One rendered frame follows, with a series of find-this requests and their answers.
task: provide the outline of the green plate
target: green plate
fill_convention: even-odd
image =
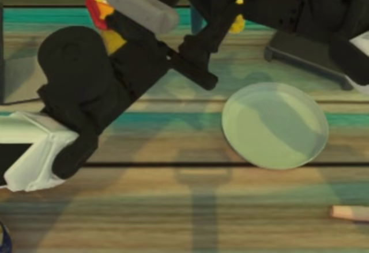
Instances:
[[[224,106],[222,127],[238,154],[267,169],[291,169],[312,161],[329,136],[319,105],[281,83],[253,84],[236,92]]]

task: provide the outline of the wooden table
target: wooden table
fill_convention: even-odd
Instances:
[[[190,29],[188,9],[180,14],[177,30],[161,37],[173,47]],[[85,9],[6,9],[5,55],[35,54],[49,33],[67,25],[92,26]],[[369,205],[368,98],[265,62],[272,33],[248,24],[228,36],[211,61],[220,77],[214,91],[171,71],[104,132],[96,154],[64,185],[0,191],[0,217],[16,252],[368,252],[369,225],[329,217],[334,204]],[[254,168],[226,143],[220,126],[226,99],[261,81],[296,86],[326,112],[329,143],[309,166]],[[220,166],[207,168],[208,162]]]

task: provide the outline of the red and yellow package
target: red and yellow package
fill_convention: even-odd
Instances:
[[[107,30],[105,17],[113,13],[114,9],[106,0],[86,0],[86,7],[95,27]]]

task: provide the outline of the wooden stick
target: wooden stick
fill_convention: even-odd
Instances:
[[[343,220],[368,221],[369,207],[365,206],[333,206],[331,216]]]

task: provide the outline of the plate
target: plate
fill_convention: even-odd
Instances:
[[[244,159],[278,170],[312,161],[329,136],[326,116],[310,96],[272,82],[253,84],[232,95],[223,109],[222,127]]]

